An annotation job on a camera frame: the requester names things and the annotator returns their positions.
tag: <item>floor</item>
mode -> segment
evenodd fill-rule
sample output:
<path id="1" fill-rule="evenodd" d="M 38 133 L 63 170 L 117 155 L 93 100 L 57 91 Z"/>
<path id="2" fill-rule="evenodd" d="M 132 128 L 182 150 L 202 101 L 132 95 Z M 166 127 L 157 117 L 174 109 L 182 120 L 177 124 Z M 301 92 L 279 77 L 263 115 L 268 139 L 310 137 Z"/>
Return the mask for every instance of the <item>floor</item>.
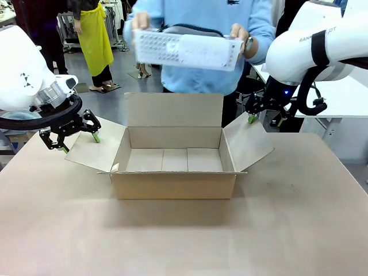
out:
<path id="1" fill-rule="evenodd" d="M 128 73 L 137 74 L 135 69 L 135 57 L 132 52 L 120 52 L 114 50 L 115 61 L 111 67 L 114 82 L 122 87 L 108 94 L 100 94 L 95 92 L 87 92 L 80 94 L 83 99 L 83 108 L 91 109 L 96 116 L 100 116 L 107 120 L 123 124 L 124 123 L 124 93 L 126 92 L 160 92 L 162 85 L 160 80 L 160 71 L 158 69 L 148 67 L 148 71 L 152 72 L 152 76 L 147 79 L 137 80 Z M 66 65 L 69 73 L 76 75 L 79 83 L 87 83 L 91 85 L 91 78 L 87 69 L 86 61 L 81 52 L 73 54 L 65 54 Z M 267 122 L 271 117 L 265 119 L 265 128 L 268 132 L 277 131 L 270 128 Z M 6 164 L 10 160 L 9 156 L 0 156 L 0 163 Z M 368 168 L 365 165 L 347 165 L 349 172 L 361 184 L 363 189 L 368 193 Z"/>

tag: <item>table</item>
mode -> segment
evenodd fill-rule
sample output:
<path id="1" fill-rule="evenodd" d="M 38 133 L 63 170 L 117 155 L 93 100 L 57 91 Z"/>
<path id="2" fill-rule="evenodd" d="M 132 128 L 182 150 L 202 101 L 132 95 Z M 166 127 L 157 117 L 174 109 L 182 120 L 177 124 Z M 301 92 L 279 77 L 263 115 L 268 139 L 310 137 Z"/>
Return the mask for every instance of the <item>table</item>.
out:
<path id="1" fill-rule="evenodd" d="M 266 82 L 270 74 L 262 71 L 262 67 L 263 65 L 253 66 L 262 81 Z M 317 82 L 316 84 L 322 97 L 326 99 L 327 109 L 316 116 L 306 116 L 298 110 L 295 117 L 316 119 L 325 129 L 323 140 L 327 144 L 334 136 L 343 118 L 368 118 L 366 106 L 368 87 L 350 76 L 341 80 Z M 316 99 L 316 93 L 314 89 L 311 89 L 307 97 L 308 106 L 313 106 L 314 99 Z"/>
<path id="2" fill-rule="evenodd" d="M 269 135 L 232 200 L 177 201 L 115 200 L 35 135 L 0 172 L 1 274 L 368 275 L 365 192 L 316 135 Z"/>
<path id="3" fill-rule="evenodd" d="M 15 18 L 16 18 L 15 12 L 9 9 L 5 9 L 5 12 L 3 13 L 3 15 L 4 16 L 0 18 L 0 27 L 16 23 L 15 22 Z"/>

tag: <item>yellow apron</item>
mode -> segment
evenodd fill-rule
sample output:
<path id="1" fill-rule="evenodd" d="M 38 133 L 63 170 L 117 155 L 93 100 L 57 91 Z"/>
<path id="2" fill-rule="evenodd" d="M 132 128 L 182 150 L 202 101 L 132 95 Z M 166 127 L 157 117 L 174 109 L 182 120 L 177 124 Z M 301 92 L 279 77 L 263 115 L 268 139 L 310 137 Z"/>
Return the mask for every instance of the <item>yellow apron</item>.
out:
<path id="1" fill-rule="evenodd" d="M 101 3 L 96 9 L 82 10 L 80 14 L 82 34 L 78 37 L 91 76 L 99 75 L 107 65 L 111 65 L 114 61 L 105 18 L 106 14 Z"/>

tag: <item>metal rack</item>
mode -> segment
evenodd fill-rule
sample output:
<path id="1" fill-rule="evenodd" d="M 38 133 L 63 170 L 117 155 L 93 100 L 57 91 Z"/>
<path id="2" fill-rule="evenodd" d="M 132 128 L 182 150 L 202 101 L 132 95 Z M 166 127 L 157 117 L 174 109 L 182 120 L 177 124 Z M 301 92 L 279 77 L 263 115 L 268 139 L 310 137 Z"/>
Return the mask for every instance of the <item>metal rack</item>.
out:
<path id="1" fill-rule="evenodd" d="M 109 35 L 111 48 L 118 48 L 122 52 L 128 51 L 129 49 L 127 48 L 127 44 L 125 43 L 124 39 L 119 38 L 117 34 L 117 29 L 115 27 L 115 12 L 113 7 L 105 6 L 104 8 L 106 12 L 105 24 Z M 64 48 L 80 48 L 81 45 L 79 44 L 78 36 L 74 31 L 73 13 L 61 13 L 57 16 L 57 20 L 59 29 L 58 31 Z"/>

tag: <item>box flap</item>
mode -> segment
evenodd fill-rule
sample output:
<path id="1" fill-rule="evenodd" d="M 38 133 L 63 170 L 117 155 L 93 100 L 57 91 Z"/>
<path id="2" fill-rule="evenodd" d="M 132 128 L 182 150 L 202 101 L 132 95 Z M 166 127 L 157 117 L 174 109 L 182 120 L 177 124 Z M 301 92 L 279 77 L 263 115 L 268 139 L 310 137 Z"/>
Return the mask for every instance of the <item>box flap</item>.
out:
<path id="1" fill-rule="evenodd" d="M 248 118 L 243 113 L 224 128 L 235 171 L 244 171 L 275 149 L 260 121 L 249 124 Z"/>
<path id="2" fill-rule="evenodd" d="M 126 93 L 129 127 L 220 127 L 222 94 Z"/>
<path id="3" fill-rule="evenodd" d="M 109 172 L 126 127 L 102 118 L 97 119 L 101 123 L 98 134 L 101 142 L 96 143 L 91 133 L 80 132 L 65 159 Z"/>

